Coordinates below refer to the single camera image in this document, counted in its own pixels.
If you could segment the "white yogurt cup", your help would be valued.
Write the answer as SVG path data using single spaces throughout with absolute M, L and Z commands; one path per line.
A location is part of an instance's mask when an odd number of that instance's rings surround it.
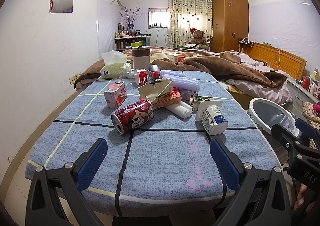
M 228 127 L 228 121 L 221 112 L 223 101 L 204 101 L 197 110 L 195 120 L 201 121 L 205 131 L 211 135 L 222 134 Z

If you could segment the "green tea carton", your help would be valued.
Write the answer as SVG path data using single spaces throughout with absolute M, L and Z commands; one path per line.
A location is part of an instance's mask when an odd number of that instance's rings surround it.
M 213 101 L 213 100 L 214 100 L 213 97 L 193 95 L 189 99 L 189 105 L 192 107 L 193 110 L 198 110 L 202 102 Z

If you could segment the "red soda can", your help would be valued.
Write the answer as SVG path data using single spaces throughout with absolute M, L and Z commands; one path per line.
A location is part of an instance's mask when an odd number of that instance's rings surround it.
M 140 100 L 111 115 L 114 128 L 120 135 L 124 135 L 139 128 L 154 118 L 154 107 L 148 100 Z

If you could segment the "orange red medicine box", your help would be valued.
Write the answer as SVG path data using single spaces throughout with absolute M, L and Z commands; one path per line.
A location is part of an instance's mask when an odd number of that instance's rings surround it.
M 176 87 L 173 87 L 172 92 L 162 96 L 156 103 L 153 103 L 155 109 L 166 107 L 172 104 L 178 104 L 182 100 L 181 94 Z

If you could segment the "paper cup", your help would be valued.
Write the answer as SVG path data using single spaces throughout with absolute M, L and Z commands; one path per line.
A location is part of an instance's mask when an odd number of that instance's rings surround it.
M 155 104 L 161 97 L 171 93 L 173 90 L 173 80 L 162 78 L 145 84 L 138 88 L 140 98 Z

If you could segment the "purple grape milk carton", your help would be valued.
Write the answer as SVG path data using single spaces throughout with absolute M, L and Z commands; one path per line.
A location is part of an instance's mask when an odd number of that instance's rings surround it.
M 178 92 L 181 95 L 182 101 L 188 101 L 188 100 L 190 100 L 190 98 L 192 96 L 197 96 L 198 95 L 197 91 L 181 89 L 181 88 L 177 88 L 177 89 L 178 89 Z

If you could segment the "white trash bin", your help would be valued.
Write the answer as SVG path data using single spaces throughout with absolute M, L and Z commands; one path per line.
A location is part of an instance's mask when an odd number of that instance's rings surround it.
M 252 99 L 248 106 L 248 114 L 260 128 L 270 135 L 272 126 L 276 124 L 282 125 L 294 136 L 299 134 L 295 125 L 296 120 L 291 113 L 271 100 Z

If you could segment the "floral quilted cloth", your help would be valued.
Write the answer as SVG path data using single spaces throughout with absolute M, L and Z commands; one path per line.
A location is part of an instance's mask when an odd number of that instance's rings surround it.
M 302 115 L 310 126 L 320 130 L 320 104 L 305 102 L 302 107 Z

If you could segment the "pink bed sheet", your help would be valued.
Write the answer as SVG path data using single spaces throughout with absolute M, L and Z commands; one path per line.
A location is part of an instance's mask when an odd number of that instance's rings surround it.
M 282 70 L 274 70 L 268 67 L 266 63 L 255 61 L 245 53 L 239 53 L 237 51 L 226 51 L 227 56 L 231 56 L 231 60 L 240 60 L 240 64 L 261 72 L 270 72 L 272 74 L 283 74 L 286 78 L 292 78 L 289 74 Z M 251 97 L 260 97 L 263 99 L 271 100 L 279 105 L 286 103 L 292 103 L 293 99 L 289 88 L 287 87 L 287 81 L 276 88 L 268 87 L 259 83 L 242 81 L 242 80 L 225 80 L 219 82 L 230 93 L 246 94 Z

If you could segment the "grey bedside drawer cabinet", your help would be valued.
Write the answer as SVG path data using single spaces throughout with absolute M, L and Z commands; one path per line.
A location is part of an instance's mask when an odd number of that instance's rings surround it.
M 311 93 L 305 90 L 301 85 L 297 84 L 292 79 L 287 79 L 287 88 L 292 96 L 292 102 L 286 103 L 283 107 L 290 112 L 290 114 L 295 119 L 303 119 L 307 121 L 307 119 L 302 115 L 302 107 L 305 102 L 310 102 L 313 104 L 319 104 L 319 100 L 317 100 Z

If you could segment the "red jar on cabinet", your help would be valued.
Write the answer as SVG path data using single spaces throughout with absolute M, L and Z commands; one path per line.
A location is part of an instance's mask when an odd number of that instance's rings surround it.
M 309 88 L 310 88 L 310 79 L 309 79 L 307 76 L 304 76 L 304 77 L 303 77 L 301 86 L 302 86 L 305 90 L 309 90 Z

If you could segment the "wooden headboard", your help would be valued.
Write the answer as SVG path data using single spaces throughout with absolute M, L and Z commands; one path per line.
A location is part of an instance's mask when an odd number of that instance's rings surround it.
M 306 67 L 306 60 L 295 54 L 275 48 L 269 45 L 244 43 L 242 52 L 256 61 L 264 62 L 268 67 L 282 70 L 293 79 L 301 80 Z

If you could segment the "brown fleece blanket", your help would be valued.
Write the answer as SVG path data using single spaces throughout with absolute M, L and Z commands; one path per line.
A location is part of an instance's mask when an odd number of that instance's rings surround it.
M 184 54 L 184 61 L 174 63 L 174 54 Z M 283 74 L 261 72 L 240 64 L 240 60 L 231 60 L 226 51 L 218 56 L 201 50 L 150 48 L 150 63 L 161 70 L 201 71 L 211 74 L 217 80 L 242 80 L 276 88 L 286 81 Z

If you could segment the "blue patterned table cover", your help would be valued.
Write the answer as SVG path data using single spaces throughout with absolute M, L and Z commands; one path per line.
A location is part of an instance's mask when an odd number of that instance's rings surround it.
M 103 94 L 109 85 L 95 81 L 53 121 L 35 143 L 25 177 L 40 165 L 50 170 L 76 161 L 103 138 L 107 155 L 82 193 L 93 210 L 155 217 L 227 205 L 234 192 L 223 186 L 202 123 L 160 108 L 148 123 L 120 135 Z

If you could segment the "orange box on bed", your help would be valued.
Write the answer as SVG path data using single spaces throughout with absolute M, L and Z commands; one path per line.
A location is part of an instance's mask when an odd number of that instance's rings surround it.
M 180 62 L 184 61 L 184 54 L 174 54 L 174 63 L 179 64 Z

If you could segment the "pink milk carton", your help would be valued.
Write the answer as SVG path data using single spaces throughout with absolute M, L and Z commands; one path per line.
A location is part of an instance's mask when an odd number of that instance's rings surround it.
M 127 98 L 124 82 L 114 82 L 105 91 L 104 97 L 108 108 L 119 108 Z

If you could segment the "brown teddy bear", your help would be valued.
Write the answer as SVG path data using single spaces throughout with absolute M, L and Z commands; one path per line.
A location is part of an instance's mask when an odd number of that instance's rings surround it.
M 204 39 L 204 31 L 197 30 L 196 28 L 191 28 L 190 34 L 190 44 L 194 44 L 197 48 L 201 48 L 208 51 L 209 46 L 207 45 L 207 42 Z

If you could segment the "wooden wardrobe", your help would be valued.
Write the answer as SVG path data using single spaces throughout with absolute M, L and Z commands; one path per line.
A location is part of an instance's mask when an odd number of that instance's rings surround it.
M 249 33 L 248 0 L 212 0 L 212 52 L 239 51 L 240 41 Z

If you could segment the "dark blue flat case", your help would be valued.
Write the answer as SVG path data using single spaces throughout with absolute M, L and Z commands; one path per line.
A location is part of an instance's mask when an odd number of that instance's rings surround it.
M 155 64 L 150 64 L 149 65 L 149 70 L 150 71 L 157 71 L 158 73 L 160 73 L 160 68 L 159 68 L 159 66 L 158 65 L 155 65 Z

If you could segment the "clear cola bottle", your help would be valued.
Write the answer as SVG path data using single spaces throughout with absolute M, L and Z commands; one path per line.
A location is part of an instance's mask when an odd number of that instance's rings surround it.
M 142 86 L 156 78 L 159 78 L 159 71 L 150 71 L 147 69 L 134 69 L 125 71 L 119 75 L 120 80 L 134 80 L 136 85 Z

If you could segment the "green tissue pack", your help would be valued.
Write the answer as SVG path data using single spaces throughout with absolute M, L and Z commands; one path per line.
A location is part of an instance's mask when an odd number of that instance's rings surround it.
M 118 78 L 125 71 L 131 71 L 131 64 L 127 62 L 126 54 L 119 51 L 109 51 L 101 54 L 104 60 L 104 67 L 100 69 L 101 78 L 110 80 Z

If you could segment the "heart patterned curtain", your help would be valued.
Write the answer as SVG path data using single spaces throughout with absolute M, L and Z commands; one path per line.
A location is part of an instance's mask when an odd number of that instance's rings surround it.
M 208 42 L 213 37 L 212 0 L 168 0 L 170 24 L 167 30 L 167 47 L 188 44 L 193 30 L 201 31 Z

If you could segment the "beige brown tumbler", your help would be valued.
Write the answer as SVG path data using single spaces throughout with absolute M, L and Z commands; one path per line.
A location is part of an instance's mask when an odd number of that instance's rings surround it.
M 132 48 L 134 69 L 148 69 L 150 65 L 150 47 L 135 46 Z

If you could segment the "cluttered shelf desk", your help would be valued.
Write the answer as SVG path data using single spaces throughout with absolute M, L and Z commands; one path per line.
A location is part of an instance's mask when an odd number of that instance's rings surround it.
M 115 34 L 114 45 L 116 50 L 125 51 L 132 47 L 150 46 L 150 40 L 150 34 L 142 34 L 139 31 L 129 34 L 129 31 L 125 30 Z

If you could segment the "wall mirror with red knot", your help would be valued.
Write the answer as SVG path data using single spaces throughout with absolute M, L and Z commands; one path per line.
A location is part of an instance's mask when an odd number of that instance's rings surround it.
M 72 13 L 73 0 L 49 0 L 50 13 Z

